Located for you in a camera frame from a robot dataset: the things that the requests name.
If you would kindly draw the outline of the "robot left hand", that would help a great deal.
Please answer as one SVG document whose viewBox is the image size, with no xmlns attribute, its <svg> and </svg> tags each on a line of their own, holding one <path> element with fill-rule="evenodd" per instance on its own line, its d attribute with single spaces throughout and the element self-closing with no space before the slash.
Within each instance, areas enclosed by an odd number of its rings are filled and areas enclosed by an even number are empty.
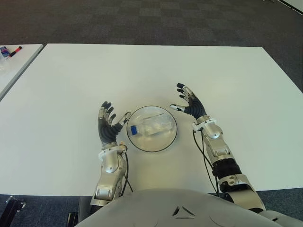
<svg viewBox="0 0 303 227">
<path fill-rule="evenodd" d="M 117 146 L 116 138 L 131 116 L 130 112 L 126 112 L 117 123 L 113 124 L 112 122 L 116 117 L 116 114 L 112 113 L 113 109 L 112 104 L 107 101 L 99 109 L 98 134 L 103 149 Z"/>
</svg>

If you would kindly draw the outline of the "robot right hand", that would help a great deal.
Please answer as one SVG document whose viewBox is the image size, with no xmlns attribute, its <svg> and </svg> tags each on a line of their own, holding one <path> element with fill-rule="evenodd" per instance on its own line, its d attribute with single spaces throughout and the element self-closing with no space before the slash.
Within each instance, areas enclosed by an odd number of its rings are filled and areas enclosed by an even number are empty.
<svg viewBox="0 0 303 227">
<path fill-rule="evenodd" d="M 180 93 L 179 97 L 187 102 L 187 106 L 170 104 L 171 109 L 193 116 L 197 123 L 203 118 L 209 118 L 203 104 L 189 87 L 178 83 L 177 91 Z"/>
</svg>

